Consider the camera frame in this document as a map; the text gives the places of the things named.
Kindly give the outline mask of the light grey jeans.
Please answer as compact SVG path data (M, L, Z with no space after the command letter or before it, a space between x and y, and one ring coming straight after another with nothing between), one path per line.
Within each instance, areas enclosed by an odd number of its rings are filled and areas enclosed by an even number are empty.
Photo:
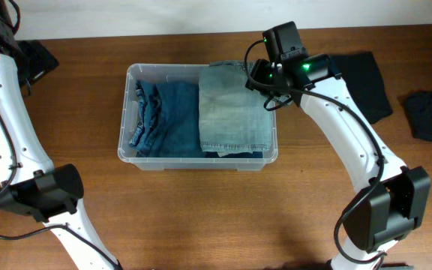
M199 140L204 152L267 152L273 116L266 99L245 87L241 61L218 61L199 72Z

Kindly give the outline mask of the black shorts red waistband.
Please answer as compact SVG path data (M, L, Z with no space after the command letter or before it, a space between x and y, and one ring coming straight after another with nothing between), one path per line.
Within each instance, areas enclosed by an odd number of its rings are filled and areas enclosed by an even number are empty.
M385 85L372 52L331 55L355 104L370 124L393 113Z

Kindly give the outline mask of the blue denim jeans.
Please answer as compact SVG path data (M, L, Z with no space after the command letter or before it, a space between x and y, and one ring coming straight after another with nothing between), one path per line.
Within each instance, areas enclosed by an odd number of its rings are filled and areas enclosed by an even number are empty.
M183 81L136 82L139 120L129 146L138 158L202 158L199 87Z

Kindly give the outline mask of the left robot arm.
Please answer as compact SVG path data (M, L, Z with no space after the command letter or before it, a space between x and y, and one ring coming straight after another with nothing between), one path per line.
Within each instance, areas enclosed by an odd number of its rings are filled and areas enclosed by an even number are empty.
M35 133L21 89L32 95L59 62L39 41L16 40L20 22L9 6L20 12L15 1L0 0L0 209L43 225L22 239L53 232L78 269L120 269L86 213L77 168L54 166Z

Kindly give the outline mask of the dark teal shirt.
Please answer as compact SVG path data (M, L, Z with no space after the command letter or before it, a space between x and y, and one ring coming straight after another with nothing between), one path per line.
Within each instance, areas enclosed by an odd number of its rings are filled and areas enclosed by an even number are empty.
M194 151L191 153L194 157L199 158L263 158L261 151L239 152L232 154L220 154L213 151Z

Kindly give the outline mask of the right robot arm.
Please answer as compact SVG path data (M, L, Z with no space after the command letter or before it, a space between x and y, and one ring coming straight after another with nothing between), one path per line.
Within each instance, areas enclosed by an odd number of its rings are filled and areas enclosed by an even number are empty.
M423 221L431 178L410 169L380 139L328 55L259 59L247 87L289 95L322 130L348 172L355 197L333 232L337 254L325 269L380 269L390 248Z

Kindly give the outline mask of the clear plastic storage bin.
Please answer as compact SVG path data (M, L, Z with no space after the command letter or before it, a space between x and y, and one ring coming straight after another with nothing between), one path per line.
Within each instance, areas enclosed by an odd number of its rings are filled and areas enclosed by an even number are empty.
M121 161L133 164L141 170L239 170L259 171L278 157L278 134L276 112L271 115L271 145L261 158L186 158L186 157L138 157L137 150L129 142L139 121L137 80L151 83L185 81L198 83L204 64L132 64L126 73L124 103L121 114L117 154Z

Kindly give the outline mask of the black garment white logo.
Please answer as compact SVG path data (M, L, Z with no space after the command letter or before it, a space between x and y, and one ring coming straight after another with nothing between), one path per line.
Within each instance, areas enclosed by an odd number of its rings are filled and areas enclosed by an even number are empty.
M403 102L412 135L432 142L432 91L417 91Z

